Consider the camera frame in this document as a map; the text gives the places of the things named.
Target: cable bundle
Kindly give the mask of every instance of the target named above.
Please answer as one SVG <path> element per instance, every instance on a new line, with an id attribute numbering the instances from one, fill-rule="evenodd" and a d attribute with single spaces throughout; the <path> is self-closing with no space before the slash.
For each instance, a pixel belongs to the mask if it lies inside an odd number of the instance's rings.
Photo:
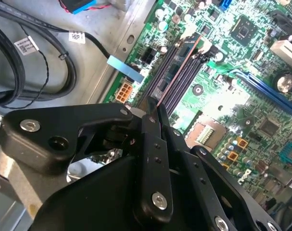
<path id="1" fill-rule="evenodd" d="M 56 93 L 38 92 L 32 90 L 24 90 L 25 86 L 25 69 L 22 60 L 17 53 L 14 45 L 0 30 L 0 50 L 4 53 L 11 68 L 13 69 L 13 75 L 15 80 L 14 90 L 0 92 L 0 106 L 5 107 L 12 103 L 16 99 L 20 100 L 38 100 L 38 101 L 49 101 L 57 98 L 61 98 L 69 94 L 76 86 L 77 76 L 76 68 L 74 63 L 69 56 L 68 51 L 58 41 L 58 39 L 49 31 L 55 31 L 59 33 L 68 33 L 68 30 L 61 29 L 59 27 L 45 23 L 37 18 L 34 18 L 14 7 L 11 7 L 0 1 L 0 16 L 10 19 L 14 22 L 19 23 L 21 26 L 26 26 L 34 32 L 41 35 L 51 45 L 53 45 L 60 53 L 59 58 L 66 62 L 68 68 L 68 76 L 64 86 Z M 103 53 L 106 58 L 109 58 L 110 54 L 102 46 L 102 44 L 94 38 L 91 34 L 85 33 L 85 37 L 92 41 Z"/>

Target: white label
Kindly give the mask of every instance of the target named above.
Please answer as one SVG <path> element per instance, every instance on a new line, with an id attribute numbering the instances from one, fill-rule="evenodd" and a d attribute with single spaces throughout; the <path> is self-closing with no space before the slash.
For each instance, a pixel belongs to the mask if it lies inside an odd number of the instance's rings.
<path id="1" fill-rule="evenodd" d="M 69 41 L 76 42 L 80 44 L 86 43 L 85 33 L 80 31 L 70 31 L 69 32 Z"/>
<path id="2" fill-rule="evenodd" d="M 246 180 L 246 178 L 252 173 L 251 170 L 247 169 L 245 171 L 245 173 L 243 174 L 243 176 L 238 180 L 239 185 L 242 185 L 244 183 L 244 181 Z"/>
<path id="3" fill-rule="evenodd" d="M 28 55 L 39 50 L 39 47 L 36 45 L 31 36 L 17 41 L 14 44 L 23 55 Z"/>

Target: green circuit board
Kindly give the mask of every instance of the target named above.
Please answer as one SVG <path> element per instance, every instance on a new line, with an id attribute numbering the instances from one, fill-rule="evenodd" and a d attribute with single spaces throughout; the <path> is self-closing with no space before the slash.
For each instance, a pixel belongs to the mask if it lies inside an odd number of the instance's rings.
<path id="1" fill-rule="evenodd" d="M 184 32 L 192 30 L 206 38 L 224 54 L 224 62 L 216 64 L 211 60 L 202 66 L 170 116 L 170 122 L 185 135 L 188 146 L 193 143 L 204 145 L 235 178 L 240 178 L 237 173 L 250 169 L 251 173 L 239 183 L 263 204 L 279 195 L 286 185 L 272 172 L 261 171 L 256 166 L 263 161 L 263 167 L 264 164 L 273 165 L 292 175 L 292 165 L 283 163 L 279 157 L 286 144 L 292 142 L 292 116 L 240 78 L 230 74 L 236 83 L 227 83 L 226 75 L 231 70 L 239 69 L 254 74 L 270 86 L 278 71 L 292 73 L 292 68 L 270 50 L 270 46 L 284 32 L 268 15 L 273 10 L 292 15 L 292 2 L 282 6 L 275 0 L 233 0 L 226 11 L 210 4 L 195 11 L 190 20 L 185 20 L 185 14 L 195 5 L 192 0 L 159 0 L 154 5 L 126 60 L 126 64 L 138 67 L 145 77 L 140 84 L 132 83 L 133 89 L 126 104 L 137 106 L 164 59 L 164 55 L 157 52 L 150 64 L 142 62 L 141 56 L 148 47 L 156 51 L 163 46 L 169 48 Z M 182 10 L 182 16 L 180 22 L 175 23 L 173 17 L 178 7 Z M 163 17 L 157 15 L 158 9 L 164 12 Z M 162 21 L 168 25 L 163 32 L 160 30 Z M 238 36 L 246 33 L 237 26 L 241 24 L 247 25 L 250 30 L 243 38 Z M 118 102 L 117 93 L 126 79 L 123 74 L 118 74 L 105 103 Z M 203 89 L 200 95 L 194 93 L 196 85 Z M 292 99 L 291 94 L 285 97 Z M 225 151 L 229 153 L 225 155 L 227 158 L 219 159 Z"/>

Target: red and black wire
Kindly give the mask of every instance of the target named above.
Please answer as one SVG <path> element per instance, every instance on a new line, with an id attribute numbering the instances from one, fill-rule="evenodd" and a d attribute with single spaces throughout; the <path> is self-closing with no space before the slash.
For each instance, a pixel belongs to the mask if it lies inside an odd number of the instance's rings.
<path id="1" fill-rule="evenodd" d="M 63 4 L 63 2 L 61 0 L 58 0 L 60 6 L 62 8 L 64 8 L 64 10 L 67 12 L 67 13 L 70 13 L 70 11 L 68 11 L 68 9 L 66 8 L 66 6 Z M 107 5 L 103 5 L 103 6 L 91 6 L 89 7 L 88 9 L 84 10 L 84 11 L 95 11 L 95 10 L 101 10 L 101 9 L 104 9 L 104 8 L 108 8 L 108 7 L 111 7 L 112 5 L 111 4 L 107 4 Z"/>

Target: motherboard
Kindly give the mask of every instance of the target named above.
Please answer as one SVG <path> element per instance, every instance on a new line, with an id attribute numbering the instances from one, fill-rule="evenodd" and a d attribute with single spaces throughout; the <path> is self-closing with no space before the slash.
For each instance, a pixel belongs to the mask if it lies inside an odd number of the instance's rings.
<path id="1" fill-rule="evenodd" d="M 292 0 L 159 0 L 105 103 L 164 103 L 263 207 L 292 188 Z"/>

